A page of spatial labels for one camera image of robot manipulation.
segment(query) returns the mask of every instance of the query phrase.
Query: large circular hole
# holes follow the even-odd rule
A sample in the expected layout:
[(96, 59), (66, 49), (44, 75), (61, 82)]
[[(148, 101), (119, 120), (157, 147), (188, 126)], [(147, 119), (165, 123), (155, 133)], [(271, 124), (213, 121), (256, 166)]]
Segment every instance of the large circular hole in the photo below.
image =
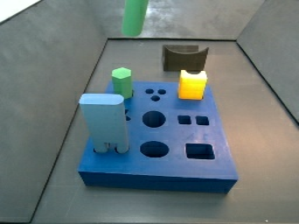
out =
[(159, 101), (160, 101), (160, 97), (159, 97), (157, 95), (153, 95), (153, 96), (151, 97), (151, 100), (152, 100), (153, 102), (159, 102)]
[(148, 89), (145, 90), (145, 92), (151, 95), (155, 91), (153, 91), (151, 88), (148, 88)]
[(164, 114), (159, 111), (149, 111), (144, 113), (143, 122), (149, 128), (157, 128), (164, 125)]
[(159, 89), (159, 90), (157, 90), (157, 94), (159, 94), (159, 95), (164, 95), (164, 94), (165, 94), (165, 90), (164, 90), (164, 89)]
[(141, 144), (140, 151), (149, 158), (161, 158), (167, 155), (169, 148), (164, 143), (151, 141)]

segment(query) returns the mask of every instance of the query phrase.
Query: small square hole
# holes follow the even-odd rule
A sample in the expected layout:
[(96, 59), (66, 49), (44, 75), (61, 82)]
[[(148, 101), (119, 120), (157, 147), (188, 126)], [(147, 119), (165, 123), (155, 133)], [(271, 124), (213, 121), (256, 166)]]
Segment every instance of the small square hole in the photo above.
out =
[(196, 115), (196, 124), (197, 125), (209, 125), (209, 119), (207, 116)]
[(192, 119), (188, 115), (177, 115), (179, 124), (192, 124)]
[(207, 143), (187, 143), (185, 154), (187, 158), (215, 159), (212, 146)]

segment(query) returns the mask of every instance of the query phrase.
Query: yellow square block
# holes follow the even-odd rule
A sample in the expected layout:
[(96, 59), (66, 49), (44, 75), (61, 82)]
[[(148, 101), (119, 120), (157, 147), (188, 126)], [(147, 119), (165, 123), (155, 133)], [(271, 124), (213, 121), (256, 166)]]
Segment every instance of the yellow square block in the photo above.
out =
[(201, 100), (207, 85), (207, 74), (204, 71), (192, 74), (181, 70), (179, 83), (179, 98), (188, 100)]

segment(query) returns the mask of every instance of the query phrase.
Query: gray wall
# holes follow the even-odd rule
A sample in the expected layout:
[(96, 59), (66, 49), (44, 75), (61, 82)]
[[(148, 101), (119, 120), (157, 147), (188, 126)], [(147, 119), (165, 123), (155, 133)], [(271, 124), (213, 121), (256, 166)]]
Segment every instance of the gray wall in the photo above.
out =
[(299, 122), (299, 1), (267, 0), (237, 43)]
[(0, 221), (32, 218), (106, 38), (81, 0), (0, 25)]
[[(89, 0), (109, 38), (123, 38), (124, 0)], [(264, 0), (151, 0), (139, 38), (236, 39)]]

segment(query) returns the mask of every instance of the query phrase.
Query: shape sorter board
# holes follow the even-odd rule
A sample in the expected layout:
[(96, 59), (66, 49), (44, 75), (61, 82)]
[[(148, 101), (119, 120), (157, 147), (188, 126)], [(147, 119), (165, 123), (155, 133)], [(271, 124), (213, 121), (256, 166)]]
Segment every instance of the shape sorter board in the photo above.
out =
[[(239, 179), (211, 87), (201, 101), (177, 98), (176, 82), (133, 82), (125, 100), (129, 150), (93, 151), (78, 164), (86, 186), (227, 193)], [(113, 87), (106, 86), (108, 94)]]

